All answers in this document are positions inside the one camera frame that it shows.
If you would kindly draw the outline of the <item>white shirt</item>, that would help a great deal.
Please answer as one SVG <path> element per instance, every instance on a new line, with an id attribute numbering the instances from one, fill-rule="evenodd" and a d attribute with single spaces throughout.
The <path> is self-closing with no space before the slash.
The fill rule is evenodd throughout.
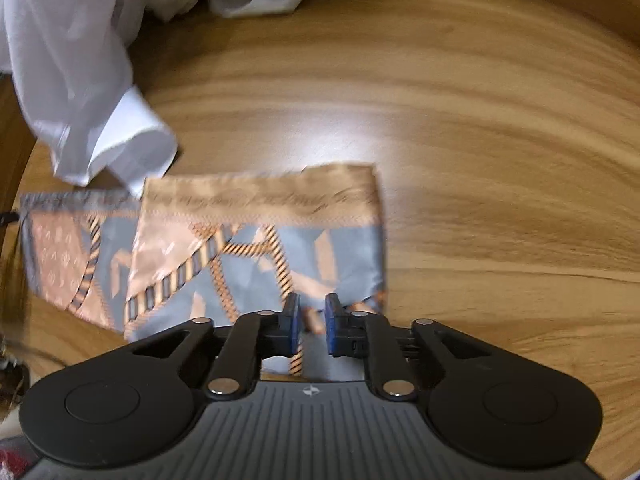
<path id="1" fill-rule="evenodd" d="M 143 9 L 142 0 L 1 0 L 2 72 L 67 183 L 85 186 L 108 170 L 140 196 L 177 154 L 132 76 L 126 47 Z"/>

